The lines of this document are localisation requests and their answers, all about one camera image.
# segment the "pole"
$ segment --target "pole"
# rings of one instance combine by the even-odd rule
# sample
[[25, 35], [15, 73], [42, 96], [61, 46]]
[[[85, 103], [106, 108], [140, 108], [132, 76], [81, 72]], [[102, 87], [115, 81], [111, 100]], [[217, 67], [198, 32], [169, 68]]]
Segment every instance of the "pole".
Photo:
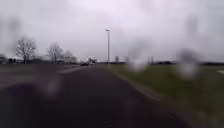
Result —
[[106, 30], [108, 32], [108, 68], [110, 68], [110, 30]]

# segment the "asphalt road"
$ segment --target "asphalt road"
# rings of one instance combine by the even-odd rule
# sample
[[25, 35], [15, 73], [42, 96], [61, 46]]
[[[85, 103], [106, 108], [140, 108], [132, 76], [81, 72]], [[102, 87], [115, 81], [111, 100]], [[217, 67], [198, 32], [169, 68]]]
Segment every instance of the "asphalt road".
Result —
[[103, 67], [63, 74], [59, 94], [43, 100], [23, 84], [0, 92], [1, 128], [187, 128], [156, 101]]

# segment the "grass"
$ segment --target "grass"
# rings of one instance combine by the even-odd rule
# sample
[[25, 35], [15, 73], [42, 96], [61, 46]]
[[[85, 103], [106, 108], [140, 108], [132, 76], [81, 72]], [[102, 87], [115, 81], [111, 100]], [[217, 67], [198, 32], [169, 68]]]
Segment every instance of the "grass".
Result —
[[152, 87], [178, 106], [190, 108], [200, 118], [206, 117], [206, 121], [224, 123], [224, 75], [217, 72], [224, 70], [224, 66], [201, 66], [200, 75], [191, 81], [182, 80], [174, 65], [153, 65], [141, 73], [134, 73], [121, 65], [113, 66], [113, 70]]

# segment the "road marking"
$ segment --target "road marking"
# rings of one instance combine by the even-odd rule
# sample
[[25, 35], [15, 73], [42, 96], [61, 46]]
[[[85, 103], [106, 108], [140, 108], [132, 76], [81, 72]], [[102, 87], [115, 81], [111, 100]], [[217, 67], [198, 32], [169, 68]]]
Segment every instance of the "road marking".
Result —
[[224, 71], [223, 70], [219, 70], [219, 71], [217, 71], [218, 73], [221, 73], [221, 74], [223, 74], [224, 75]]

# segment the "overcast sky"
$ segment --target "overcast sky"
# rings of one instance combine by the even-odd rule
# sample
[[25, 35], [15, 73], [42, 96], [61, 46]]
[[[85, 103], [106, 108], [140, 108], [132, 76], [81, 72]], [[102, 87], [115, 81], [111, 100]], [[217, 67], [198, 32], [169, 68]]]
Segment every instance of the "overcast sky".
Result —
[[[17, 19], [21, 26], [10, 29]], [[182, 48], [203, 60], [224, 61], [223, 0], [0, 0], [0, 53], [14, 56], [13, 40], [35, 39], [37, 54], [52, 42], [84, 60], [111, 59], [140, 49], [157, 59], [175, 59]]]

